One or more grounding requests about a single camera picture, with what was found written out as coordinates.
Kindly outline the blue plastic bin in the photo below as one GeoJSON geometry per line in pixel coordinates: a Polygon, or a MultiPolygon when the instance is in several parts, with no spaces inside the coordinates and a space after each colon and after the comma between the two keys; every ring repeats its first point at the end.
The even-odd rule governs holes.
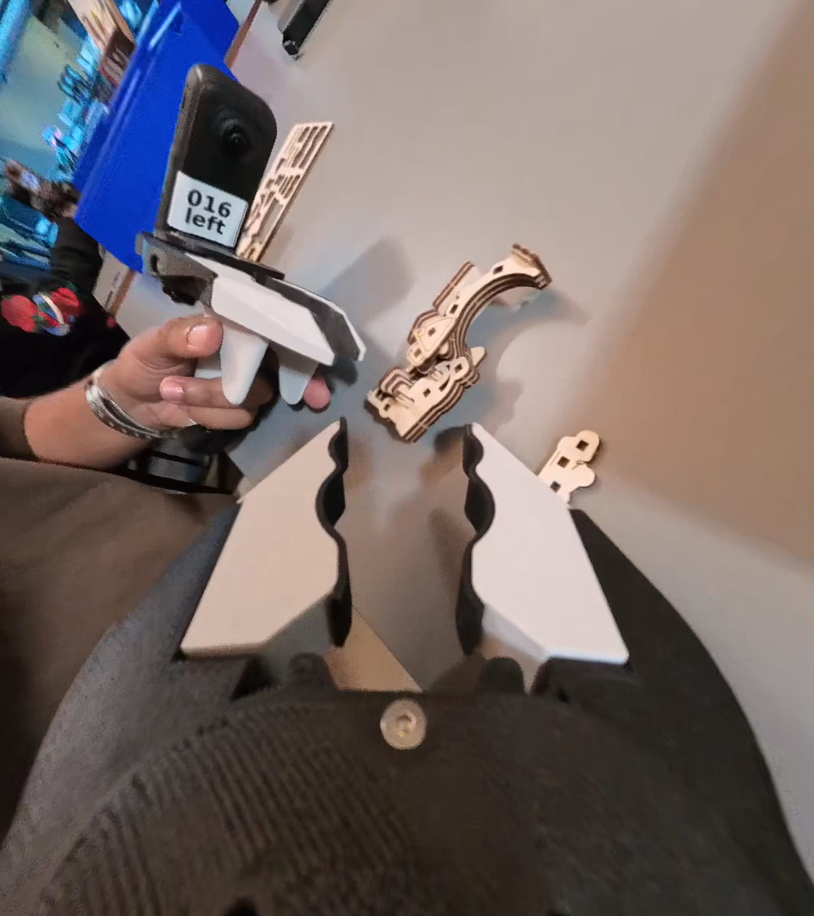
{"type": "Polygon", "coordinates": [[[222,1],[155,5],[80,156],[75,221],[128,269],[142,270],[136,237],[156,224],[187,74],[198,63],[228,73],[238,26],[222,1]]]}

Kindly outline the dark floral cloth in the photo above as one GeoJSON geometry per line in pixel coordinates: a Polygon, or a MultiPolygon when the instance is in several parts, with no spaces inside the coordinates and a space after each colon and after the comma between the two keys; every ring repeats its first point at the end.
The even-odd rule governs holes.
{"type": "Polygon", "coordinates": [[[128,336],[94,297],[102,265],[97,242],[68,215],[46,276],[0,276],[0,396],[55,392],[119,355],[128,336]]]}

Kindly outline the person's clothing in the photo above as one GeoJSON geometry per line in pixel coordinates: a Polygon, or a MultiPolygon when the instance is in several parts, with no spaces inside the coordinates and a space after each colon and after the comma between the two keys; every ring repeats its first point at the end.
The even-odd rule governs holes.
{"type": "Polygon", "coordinates": [[[27,406],[0,398],[0,846],[95,643],[233,504],[41,463],[24,436],[27,406]]]}

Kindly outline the wooden parts sheet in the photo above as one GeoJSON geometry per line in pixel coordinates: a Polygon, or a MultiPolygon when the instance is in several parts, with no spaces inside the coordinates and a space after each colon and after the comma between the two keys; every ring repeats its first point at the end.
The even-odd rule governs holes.
{"type": "Polygon", "coordinates": [[[295,124],[257,189],[235,254],[249,263],[262,260],[334,131],[333,122],[295,124]]]}

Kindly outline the small wooden model piece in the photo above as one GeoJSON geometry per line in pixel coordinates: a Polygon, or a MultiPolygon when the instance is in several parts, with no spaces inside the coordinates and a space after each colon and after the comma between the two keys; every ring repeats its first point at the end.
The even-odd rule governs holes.
{"type": "Polygon", "coordinates": [[[537,478],[569,506],[575,492],[595,483],[596,473],[591,463],[599,447],[600,437],[594,430],[583,429],[563,436],[537,478]]]}

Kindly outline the grey desk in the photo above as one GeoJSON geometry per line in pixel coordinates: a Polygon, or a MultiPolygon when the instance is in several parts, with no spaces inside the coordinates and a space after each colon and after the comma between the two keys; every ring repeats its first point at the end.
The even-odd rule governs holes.
{"type": "Polygon", "coordinates": [[[335,2],[303,57],[262,8],[237,63],[281,131],[334,122],[270,256],[367,341],[355,606],[418,681],[456,658],[470,531],[452,429],[579,497],[707,642],[790,795],[814,795],[814,2],[335,2]],[[413,443],[367,393],[467,261],[551,285],[487,307],[480,380],[413,443]]]}

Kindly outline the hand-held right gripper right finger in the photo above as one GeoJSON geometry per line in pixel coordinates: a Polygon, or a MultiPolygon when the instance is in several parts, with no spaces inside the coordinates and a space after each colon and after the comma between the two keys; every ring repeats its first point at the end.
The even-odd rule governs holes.
{"type": "Polygon", "coordinates": [[[463,429],[459,646],[522,668],[553,659],[624,667],[630,658],[570,509],[478,423],[463,429]]]}

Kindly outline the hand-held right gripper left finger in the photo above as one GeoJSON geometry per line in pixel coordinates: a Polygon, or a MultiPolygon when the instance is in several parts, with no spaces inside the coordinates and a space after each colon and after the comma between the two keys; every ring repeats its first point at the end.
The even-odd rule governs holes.
{"type": "Polygon", "coordinates": [[[240,499],[180,645],[186,658],[291,658],[344,646],[352,625],[340,418],[240,499]]]}

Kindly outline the black bar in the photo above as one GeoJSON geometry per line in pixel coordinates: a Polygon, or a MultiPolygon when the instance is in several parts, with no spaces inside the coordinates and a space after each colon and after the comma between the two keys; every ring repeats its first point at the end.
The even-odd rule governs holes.
{"type": "Polygon", "coordinates": [[[282,49],[292,60],[302,55],[305,43],[323,17],[330,1],[290,1],[278,19],[282,49]]]}

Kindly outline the wooden model arm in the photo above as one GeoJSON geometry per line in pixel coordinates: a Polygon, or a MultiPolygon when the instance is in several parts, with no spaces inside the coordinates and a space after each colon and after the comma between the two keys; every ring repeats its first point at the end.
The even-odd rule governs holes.
{"type": "Polygon", "coordinates": [[[516,293],[527,302],[551,283],[542,259],[517,244],[488,271],[465,262],[432,306],[415,318],[402,363],[367,393],[367,406],[400,441],[420,440],[480,380],[487,351],[469,345],[474,320],[490,305],[508,302],[516,293]]]}

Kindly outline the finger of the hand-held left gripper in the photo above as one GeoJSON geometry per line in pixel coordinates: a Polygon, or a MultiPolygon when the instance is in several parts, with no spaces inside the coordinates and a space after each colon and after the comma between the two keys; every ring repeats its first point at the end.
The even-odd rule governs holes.
{"type": "Polygon", "coordinates": [[[348,316],[324,297],[288,281],[274,281],[274,290],[289,302],[307,309],[315,320],[335,359],[361,362],[366,345],[348,316]]]}
{"type": "Polygon", "coordinates": [[[234,406],[247,399],[268,351],[277,358],[280,397],[292,406],[303,401],[316,370],[335,360],[309,309],[263,285],[218,277],[202,305],[223,326],[219,378],[234,406]]]}

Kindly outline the person's left forearm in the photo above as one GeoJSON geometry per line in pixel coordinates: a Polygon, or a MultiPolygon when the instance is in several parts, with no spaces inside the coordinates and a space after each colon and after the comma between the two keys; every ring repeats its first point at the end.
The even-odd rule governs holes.
{"type": "Polygon", "coordinates": [[[49,464],[106,470],[144,447],[95,416],[84,383],[33,400],[25,410],[23,430],[34,456],[49,464]]]}

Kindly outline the person's left hand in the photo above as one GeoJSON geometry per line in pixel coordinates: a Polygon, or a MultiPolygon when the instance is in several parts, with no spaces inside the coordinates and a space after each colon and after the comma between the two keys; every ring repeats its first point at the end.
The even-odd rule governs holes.
{"type": "Polygon", "coordinates": [[[259,370],[247,399],[234,406],[220,378],[197,377],[198,364],[218,355],[222,333],[217,319],[205,317],[173,319],[143,333],[87,381],[93,413],[110,428],[147,441],[191,427],[251,427],[277,398],[279,383],[272,370],[259,370]]]}

